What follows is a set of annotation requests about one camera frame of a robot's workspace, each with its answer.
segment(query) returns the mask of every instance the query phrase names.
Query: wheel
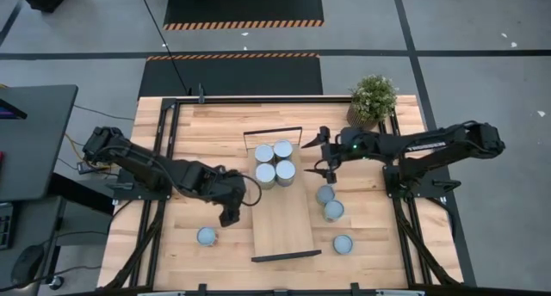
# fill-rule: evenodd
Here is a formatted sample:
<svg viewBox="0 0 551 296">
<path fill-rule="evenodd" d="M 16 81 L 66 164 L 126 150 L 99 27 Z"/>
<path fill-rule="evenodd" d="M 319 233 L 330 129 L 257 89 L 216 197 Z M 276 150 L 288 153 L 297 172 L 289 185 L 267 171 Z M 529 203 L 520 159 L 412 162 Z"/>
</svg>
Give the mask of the wheel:
<svg viewBox="0 0 551 296">
<path fill-rule="evenodd" d="M 48 286 L 50 287 L 51 290 L 57 291 L 63 286 L 64 282 L 65 282 L 65 279 L 63 279 L 62 276 L 55 275 L 50 281 L 50 283 L 48 283 Z"/>
</svg>

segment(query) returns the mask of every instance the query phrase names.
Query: black mat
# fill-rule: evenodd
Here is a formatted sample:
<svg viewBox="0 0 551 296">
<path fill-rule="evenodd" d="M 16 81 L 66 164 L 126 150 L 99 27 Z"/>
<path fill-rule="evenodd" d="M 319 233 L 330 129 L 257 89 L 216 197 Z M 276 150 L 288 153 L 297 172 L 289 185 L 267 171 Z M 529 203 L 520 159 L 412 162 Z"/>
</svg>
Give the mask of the black mat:
<svg viewBox="0 0 551 296">
<path fill-rule="evenodd" d="M 321 0 L 169 0 L 164 29 L 317 27 Z"/>
<path fill-rule="evenodd" d="M 198 95 L 199 83 L 207 96 L 323 95 L 316 53 L 210 53 L 174 58 L 193 96 Z M 169 56 L 150 57 L 139 96 L 185 95 Z"/>
</svg>

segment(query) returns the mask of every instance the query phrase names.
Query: wooden table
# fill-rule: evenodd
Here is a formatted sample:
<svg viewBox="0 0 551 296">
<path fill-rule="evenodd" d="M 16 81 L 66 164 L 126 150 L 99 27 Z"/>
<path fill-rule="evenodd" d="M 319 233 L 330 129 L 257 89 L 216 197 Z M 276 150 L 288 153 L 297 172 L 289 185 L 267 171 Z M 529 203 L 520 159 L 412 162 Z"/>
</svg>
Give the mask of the wooden table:
<svg viewBox="0 0 551 296">
<path fill-rule="evenodd" d="M 162 97 L 139 101 L 134 143 L 152 149 L 161 101 Z M 244 131 L 302 126 L 305 144 L 315 137 L 320 126 L 328 126 L 333 135 L 347 126 L 347 107 L 346 103 L 184 105 L 178 119 L 174 159 L 201 160 L 249 172 Z M 402 134 L 424 130 L 415 96 L 399 96 L 396 113 Z M 167 135 L 170 116 L 165 126 Z M 168 138 L 164 138 L 161 153 L 166 152 L 167 144 Z M 311 168 L 319 157 L 318 147 L 300 152 L 303 168 Z M 209 290 L 350 289 L 351 282 L 358 282 L 360 288 L 407 287 L 393 205 L 386 196 L 381 166 L 368 160 L 343 164 L 337 172 L 335 188 L 337 198 L 345 206 L 345 215 L 332 224 L 324 221 L 322 208 L 315 200 L 324 179 L 304 173 L 314 246 L 323 253 L 286 261 L 251 262 L 253 221 L 248 207 L 241 207 L 241 220 L 237 224 L 217 228 L 216 246 L 200 247 L 195 241 L 197 230 L 203 226 L 218 227 L 221 207 L 173 192 L 164 214 L 154 289 L 196 290 L 200 283 L 207 283 Z M 427 200 L 419 199 L 417 205 L 427 247 L 448 273 L 460 281 L 461 271 L 446 212 Z M 142 202 L 135 201 L 111 225 L 98 286 L 111 281 L 132 252 L 141 209 Z M 349 256 L 340 256 L 332 248 L 333 238 L 340 234 L 350 235 L 355 241 Z M 411 243 L 410 247 L 416 279 L 420 282 L 417 253 Z M 142 284 L 148 256 L 146 252 L 142 261 Z"/>
</svg>

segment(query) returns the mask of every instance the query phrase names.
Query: monitor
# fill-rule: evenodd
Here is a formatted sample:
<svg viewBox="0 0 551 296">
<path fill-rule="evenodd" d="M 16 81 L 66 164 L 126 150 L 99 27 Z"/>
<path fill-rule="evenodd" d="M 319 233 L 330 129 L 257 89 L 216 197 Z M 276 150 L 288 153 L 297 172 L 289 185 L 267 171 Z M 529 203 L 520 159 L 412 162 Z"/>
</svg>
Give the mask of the monitor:
<svg viewBox="0 0 551 296">
<path fill-rule="evenodd" d="M 0 99 L 0 120 L 24 120 L 27 114 L 20 109 Z"/>
</svg>

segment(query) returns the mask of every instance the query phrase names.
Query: green plant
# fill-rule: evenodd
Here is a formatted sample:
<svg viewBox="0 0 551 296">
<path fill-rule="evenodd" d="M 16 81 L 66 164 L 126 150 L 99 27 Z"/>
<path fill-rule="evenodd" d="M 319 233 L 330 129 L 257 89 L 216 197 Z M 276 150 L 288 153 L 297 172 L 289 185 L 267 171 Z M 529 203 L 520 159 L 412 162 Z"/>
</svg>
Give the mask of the green plant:
<svg viewBox="0 0 551 296">
<path fill-rule="evenodd" d="M 352 92 L 351 106 L 362 120 L 385 119 L 396 106 L 396 88 L 383 76 L 371 75 L 362 79 Z"/>
</svg>

